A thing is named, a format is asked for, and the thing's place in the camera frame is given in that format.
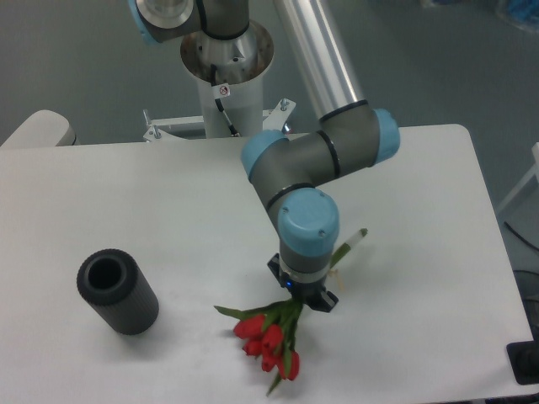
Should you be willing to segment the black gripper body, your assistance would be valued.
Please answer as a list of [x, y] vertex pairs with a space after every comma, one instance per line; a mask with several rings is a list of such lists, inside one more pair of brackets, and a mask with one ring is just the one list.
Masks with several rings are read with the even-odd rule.
[[279, 253], [276, 253], [268, 261], [268, 267], [279, 285], [288, 290], [293, 298], [295, 296], [312, 296], [316, 290], [326, 288], [328, 265], [317, 272], [301, 273], [290, 268]]

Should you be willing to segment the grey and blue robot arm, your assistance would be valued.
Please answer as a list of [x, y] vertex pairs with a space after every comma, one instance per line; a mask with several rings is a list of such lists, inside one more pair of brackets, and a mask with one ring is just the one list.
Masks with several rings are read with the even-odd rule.
[[320, 129], [286, 137], [282, 101], [263, 113], [262, 79], [274, 59], [268, 31], [246, 1], [132, 1], [132, 18], [153, 44], [181, 39], [184, 68], [198, 86], [207, 138], [242, 137], [241, 161], [279, 240], [269, 261], [279, 284], [315, 311], [337, 297], [325, 287], [339, 213], [321, 186], [396, 154], [398, 125], [365, 99], [324, 1], [278, 1]]

